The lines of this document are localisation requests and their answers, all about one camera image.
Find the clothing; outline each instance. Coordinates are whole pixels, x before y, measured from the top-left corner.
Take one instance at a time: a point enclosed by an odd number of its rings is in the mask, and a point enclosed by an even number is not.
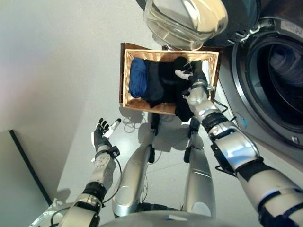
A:
[[[178,57],[174,62],[154,62],[134,58],[131,64],[129,92],[133,97],[141,97],[151,108],[160,103],[176,103],[175,114],[186,122],[192,116],[182,92],[190,88],[188,80],[181,79],[175,70],[189,70],[187,59]]]
[[[148,65],[148,88],[141,97],[150,107],[160,103],[176,102],[176,82],[174,80],[173,62],[145,61]]]
[[[174,71],[189,71],[187,59],[183,57],[178,57],[174,61]],[[188,90],[191,86],[189,80],[184,80],[175,75],[176,80],[176,110],[175,115],[180,118],[181,121],[187,122],[193,117],[193,113],[190,111],[187,100],[182,97],[182,92]]]
[[[132,97],[139,98],[143,96],[147,89],[147,67],[145,61],[141,58],[132,60],[128,92]]]

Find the black strap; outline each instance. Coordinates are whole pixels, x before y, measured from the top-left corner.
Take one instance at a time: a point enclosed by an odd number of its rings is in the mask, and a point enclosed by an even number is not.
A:
[[[303,202],[288,209],[287,211],[285,211],[285,213],[283,215],[288,217],[288,216],[292,215],[293,213],[295,213],[297,210],[302,209],[302,208],[303,208]]]

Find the wire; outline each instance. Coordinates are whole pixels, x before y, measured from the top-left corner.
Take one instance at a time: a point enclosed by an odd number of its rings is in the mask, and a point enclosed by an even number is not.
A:
[[[145,174],[145,179],[146,179],[146,194],[144,199],[142,200],[142,203],[145,201],[146,197],[147,197],[147,192],[148,192],[148,182],[147,182],[147,175]]]
[[[63,211],[63,210],[67,210],[67,209],[69,209],[69,208],[70,208],[70,207],[66,207],[66,208],[63,208],[63,209],[61,209],[61,210],[57,210],[57,211],[52,215],[52,217],[51,217],[51,225],[50,225],[50,227],[58,226],[59,223],[56,223],[56,224],[53,223],[53,218],[55,217],[56,214],[60,213],[60,212]]]
[[[119,186],[118,186],[117,190],[115,191],[115,193],[111,197],[109,197],[107,200],[105,200],[103,203],[106,203],[106,202],[110,201],[117,194],[117,192],[118,192],[118,190],[120,189],[120,186],[121,186],[121,182],[122,182],[122,169],[121,169],[121,165],[120,165],[118,159],[115,158],[115,160],[118,163],[119,169],[120,169],[120,182],[119,182]]]
[[[237,119],[237,116],[233,117],[230,121],[232,122],[232,121],[234,121],[236,119]]]
[[[226,105],[220,103],[219,101],[217,101],[217,100],[215,100],[215,99],[214,99],[214,102],[217,103],[217,104],[219,104],[220,106],[223,106],[223,107],[225,108],[225,109],[222,111],[222,113],[224,113],[225,111],[228,110],[228,106],[226,106]]]

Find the blue cloth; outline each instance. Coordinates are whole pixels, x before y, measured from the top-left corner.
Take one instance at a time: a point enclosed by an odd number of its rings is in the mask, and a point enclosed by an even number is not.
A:
[[[145,62],[141,58],[134,57],[131,63],[130,79],[128,92],[134,98],[144,95],[147,89],[147,68]]]

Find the silver metal panel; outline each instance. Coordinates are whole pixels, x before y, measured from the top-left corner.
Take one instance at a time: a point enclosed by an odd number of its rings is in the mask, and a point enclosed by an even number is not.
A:
[[[139,147],[128,160],[118,193],[113,197],[113,212],[122,217],[133,213],[140,201],[150,147]]]
[[[192,148],[183,210],[215,217],[214,186],[203,150]]]

